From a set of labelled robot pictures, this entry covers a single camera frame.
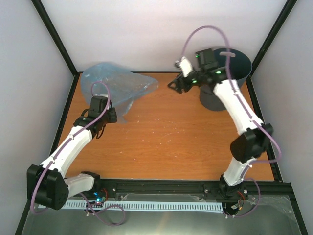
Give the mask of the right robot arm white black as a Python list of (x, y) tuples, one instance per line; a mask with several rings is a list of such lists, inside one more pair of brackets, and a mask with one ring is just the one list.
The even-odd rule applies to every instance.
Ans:
[(219, 180), (221, 196), (230, 198), (243, 182), (247, 171), (266, 151), (273, 127), (258, 118), (248, 105), (238, 82), (231, 76), (229, 55), (224, 66), (219, 65), (212, 50), (206, 54), (199, 52), (196, 58), (202, 62), (197, 70), (185, 56), (175, 62), (180, 74), (168, 84), (168, 88), (181, 94), (194, 86), (206, 85), (232, 118), (238, 137), (230, 145), (232, 159)]

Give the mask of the blue plastic trash bag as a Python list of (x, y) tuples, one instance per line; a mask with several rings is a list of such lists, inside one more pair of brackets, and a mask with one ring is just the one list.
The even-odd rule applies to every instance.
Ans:
[(133, 73), (128, 68), (111, 62), (93, 65), (81, 77), (81, 92), (88, 104), (93, 95), (111, 94), (110, 101), (116, 109), (119, 123), (126, 123), (124, 116), (137, 99), (154, 92), (158, 87), (156, 79)]

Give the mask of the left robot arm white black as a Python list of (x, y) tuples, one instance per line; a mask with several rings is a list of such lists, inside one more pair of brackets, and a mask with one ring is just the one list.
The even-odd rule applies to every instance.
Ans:
[(60, 146), (41, 164), (28, 168), (27, 198), (32, 211), (36, 204), (59, 210), (67, 199), (79, 193), (86, 192), (91, 197), (101, 193), (100, 175), (83, 171), (68, 178), (66, 174), (83, 148), (93, 139), (100, 138), (107, 124), (116, 122), (117, 114), (110, 96), (93, 96), (90, 107), (77, 118)]

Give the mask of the dark grey trash bin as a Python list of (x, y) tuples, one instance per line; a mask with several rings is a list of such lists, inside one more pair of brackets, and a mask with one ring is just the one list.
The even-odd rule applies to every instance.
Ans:
[[(214, 75), (219, 82), (226, 81), (230, 87), (241, 88), (252, 71), (252, 62), (243, 52), (226, 48), (209, 48), (196, 53), (199, 68)], [(214, 94), (212, 85), (200, 87), (200, 102), (211, 111), (223, 111), (225, 107)]]

